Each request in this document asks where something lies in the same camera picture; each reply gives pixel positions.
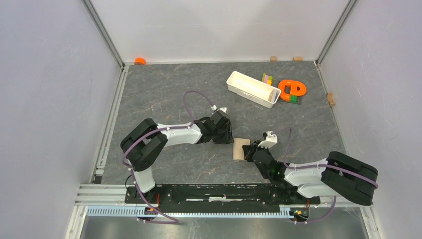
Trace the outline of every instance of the white plastic bin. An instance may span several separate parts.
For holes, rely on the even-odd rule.
[[[227,87],[229,91],[267,108],[271,108],[277,102],[281,93],[280,89],[237,71],[233,71],[227,79]]]

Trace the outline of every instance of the black cable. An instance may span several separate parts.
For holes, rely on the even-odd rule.
[[[127,189],[127,181],[129,180],[129,178],[130,177],[132,177],[132,174],[130,174],[127,178],[126,178],[126,181],[124,182],[124,186],[126,187],[126,191],[128,190]]]

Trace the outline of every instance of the green block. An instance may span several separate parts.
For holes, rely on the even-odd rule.
[[[296,103],[297,101],[298,101],[298,97],[297,97],[297,96],[290,95],[290,100],[289,100],[289,102]]]

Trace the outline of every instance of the orange toy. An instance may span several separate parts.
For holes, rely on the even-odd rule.
[[[290,87],[290,93],[284,92],[285,87]],[[281,90],[280,98],[287,102],[297,103],[297,96],[303,96],[306,93],[306,86],[299,81],[282,80],[278,84],[278,89]]]
[[[135,65],[145,65],[146,61],[144,58],[138,57],[135,59]]]

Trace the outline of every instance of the orange plastic handle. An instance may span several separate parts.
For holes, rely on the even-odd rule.
[[[286,86],[290,87],[290,94],[286,94],[286,92],[284,92]],[[280,81],[278,89],[281,90],[280,98],[285,101],[290,100],[290,95],[303,96],[306,93],[306,86],[302,82],[293,80]]]

